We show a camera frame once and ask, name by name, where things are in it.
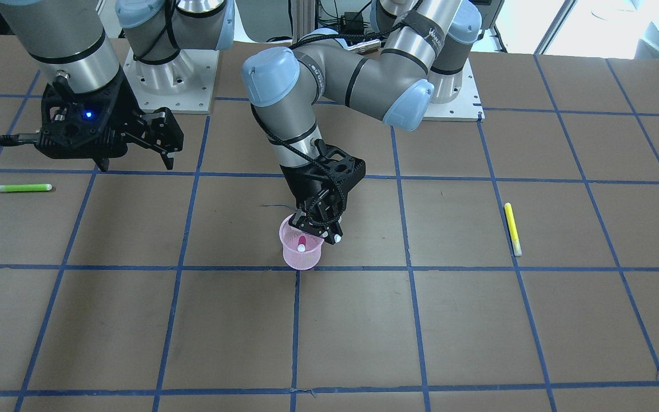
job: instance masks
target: pink plastic cup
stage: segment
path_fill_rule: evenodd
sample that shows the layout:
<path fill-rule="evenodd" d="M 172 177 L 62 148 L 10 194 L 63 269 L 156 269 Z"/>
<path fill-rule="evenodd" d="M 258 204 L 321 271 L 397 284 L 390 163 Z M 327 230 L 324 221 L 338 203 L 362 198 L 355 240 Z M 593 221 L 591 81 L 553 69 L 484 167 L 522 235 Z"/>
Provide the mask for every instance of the pink plastic cup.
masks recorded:
<path fill-rule="evenodd" d="M 284 261 L 291 268 L 306 271 L 313 268 L 319 262 L 319 258 L 322 256 L 322 243 L 324 243 L 324 239 L 289 226 L 288 220 L 291 219 L 291 216 L 293 215 L 284 219 L 279 227 L 279 239 L 283 245 Z M 306 242 L 304 251 L 299 251 L 300 237 L 304 237 Z"/>

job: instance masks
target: pink marker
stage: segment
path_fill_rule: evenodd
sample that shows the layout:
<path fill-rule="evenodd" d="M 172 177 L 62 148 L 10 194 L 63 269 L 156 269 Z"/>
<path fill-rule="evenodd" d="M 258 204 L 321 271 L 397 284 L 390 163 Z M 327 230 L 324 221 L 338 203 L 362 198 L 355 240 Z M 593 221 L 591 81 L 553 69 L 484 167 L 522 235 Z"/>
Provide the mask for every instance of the pink marker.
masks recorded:
<path fill-rule="evenodd" d="M 307 238 L 304 236 L 299 237 L 299 245 L 296 246 L 296 250 L 305 251 L 307 250 Z"/>

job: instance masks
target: yellow pen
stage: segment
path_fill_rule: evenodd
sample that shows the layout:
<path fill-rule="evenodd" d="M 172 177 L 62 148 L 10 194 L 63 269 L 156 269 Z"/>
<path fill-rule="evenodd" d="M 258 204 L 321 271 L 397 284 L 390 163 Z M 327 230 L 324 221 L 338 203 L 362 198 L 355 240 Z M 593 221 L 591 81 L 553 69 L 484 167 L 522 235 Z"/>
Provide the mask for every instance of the yellow pen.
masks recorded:
<path fill-rule="evenodd" d="M 518 227 L 515 226 L 515 216 L 513 216 L 513 206 L 505 203 L 505 217 L 507 218 L 507 229 L 510 230 L 510 240 L 513 242 L 513 255 L 523 256 L 520 248 L 520 239 L 518 238 Z"/>

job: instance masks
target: green pen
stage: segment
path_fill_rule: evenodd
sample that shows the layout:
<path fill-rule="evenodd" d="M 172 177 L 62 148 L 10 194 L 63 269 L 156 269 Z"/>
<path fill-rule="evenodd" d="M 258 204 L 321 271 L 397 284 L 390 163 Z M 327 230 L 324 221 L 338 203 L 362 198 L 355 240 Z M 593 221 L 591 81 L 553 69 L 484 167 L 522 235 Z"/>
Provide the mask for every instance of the green pen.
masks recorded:
<path fill-rule="evenodd" d="M 0 185 L 0 192 L 13 191 L 51 191 L 53 188 L 50 183 L 40 183 L 36 185 Z"/>

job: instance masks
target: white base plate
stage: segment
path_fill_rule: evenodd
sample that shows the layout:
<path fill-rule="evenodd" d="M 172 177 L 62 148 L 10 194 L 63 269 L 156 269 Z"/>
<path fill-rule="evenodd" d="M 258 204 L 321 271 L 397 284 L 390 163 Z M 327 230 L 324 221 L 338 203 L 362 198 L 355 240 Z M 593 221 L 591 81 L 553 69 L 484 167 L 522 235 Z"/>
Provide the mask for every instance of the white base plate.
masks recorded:
<path fill-rule="evenodd" d="M 178 94 L 154 94 L 141 86 L 141 81 L 134 65 L 134 52 L 129 50 L 124 63 L 124 73 L 134 90 L 139 107 L 145 112 L 154 112 L 160 107 L 167 107 L 173 113 L 209 114 L 212 105 L 212 94 L 215 89 L 217 75 L 217 50 L 185 50 L 192 59 L 199 73 L 199 84 L 195 84 L 185 92 Z"/>
<path fill-rule="evenodd" d="M 465 63 L 462 87 L 456 99 L 447 104 L 429 104 L 424 120 L 439 120 L 442 122 L 476 122 L 481 116 L 485 119 L 482 101 L 479 99 L 477 83 L 471 72 L 469 59 Z"/>

